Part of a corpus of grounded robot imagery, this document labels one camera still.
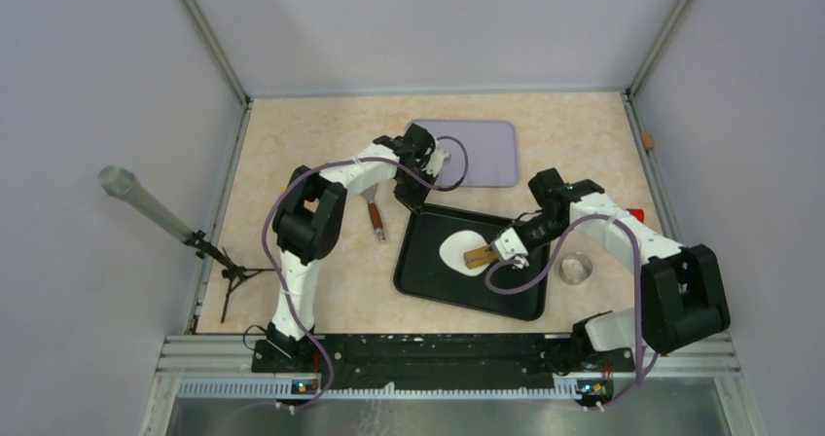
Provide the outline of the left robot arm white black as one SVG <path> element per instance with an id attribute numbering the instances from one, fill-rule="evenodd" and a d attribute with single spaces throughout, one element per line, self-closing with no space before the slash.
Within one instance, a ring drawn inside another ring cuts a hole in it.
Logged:
<path id="1" fill-rule="evenodd" d="M 402 136 L 376 138 L 348 160 L 294 170 L 270 219 L 280 256 L 276 271 L 281 290 L 267 340 L 284 368 L 300 371 L 310 362 L 307 335 L 314 327 L 318 277 L 340 238 L 347 202 L 393 181 L 395 199 L 417 212 L 435 190 L 449 159 L 449 152 L 426 129 L 409 126 Z"/>

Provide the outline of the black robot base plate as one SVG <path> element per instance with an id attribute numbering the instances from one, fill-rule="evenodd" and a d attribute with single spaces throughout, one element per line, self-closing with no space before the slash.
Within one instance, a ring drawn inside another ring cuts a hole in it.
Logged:
<path id="1" fill-rule="evenodd" d="M 254 373 L 329 378 L 333 390 L 545 389 L 574 373 L 634 372 L 627 348 L 593 351 L 567 334 L 329 334 L 289 355 L 256 342 Z"/>

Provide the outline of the black baking tray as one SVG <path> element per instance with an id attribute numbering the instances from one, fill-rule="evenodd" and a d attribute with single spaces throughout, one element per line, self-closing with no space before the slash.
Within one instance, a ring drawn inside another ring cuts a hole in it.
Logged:
<path id="1" fill-rule="evenodd" d="M 487 245 L 510 223 L 505 217 L 426 204 L 410 215 L 393 275 L 396 289 L 409 296 L 523 321 L 545 310 L 547 280 L 516 295 L 489 290 L 490 265 L 469 269 L 465 252 Z"/>

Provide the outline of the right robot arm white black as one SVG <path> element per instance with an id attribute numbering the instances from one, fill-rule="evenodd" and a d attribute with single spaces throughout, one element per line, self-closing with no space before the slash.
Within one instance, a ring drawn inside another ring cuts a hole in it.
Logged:
<path id="1" fill-rule="evenodd" d="M 492 243 L 501 261 L 527 266 L 533 251 L 562 244 L 573 232 L 598 243 L 633 276 L 633 306 L 578 323 L 570 344 L 573 362 L 595 370 L 610 351 L 645 347 L 667 355 L 726 331 L 731 325 L 715 253 L 687 246 L 647 227 L 590 179 L 568 183 L 556 169 L 536 174 L 528 188 L 539 209 L 515 220 Z"/>

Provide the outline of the lilac rectangular tray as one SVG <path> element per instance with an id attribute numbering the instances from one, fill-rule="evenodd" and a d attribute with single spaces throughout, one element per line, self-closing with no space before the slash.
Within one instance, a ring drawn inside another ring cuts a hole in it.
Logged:
<path id="1" fill-rule="evenodd" d="M 515 126 L 505 120 L 418 119 L 408 125 L 425 128 L 433 137 L 452 136 L 466 148 L 469 169 L 462 187 L 510 188 L 520 182 Z"/>

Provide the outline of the wooden dough roller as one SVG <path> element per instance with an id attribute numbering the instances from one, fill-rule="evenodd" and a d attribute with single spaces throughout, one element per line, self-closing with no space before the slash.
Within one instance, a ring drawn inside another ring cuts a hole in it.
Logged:
<path id="1" fill-rule="evenodd" d="M 491 245 L 472 249 L 463 254 L 463 262 L 467 269 L 482 268 L 498 261 L 498 255 Z"/>

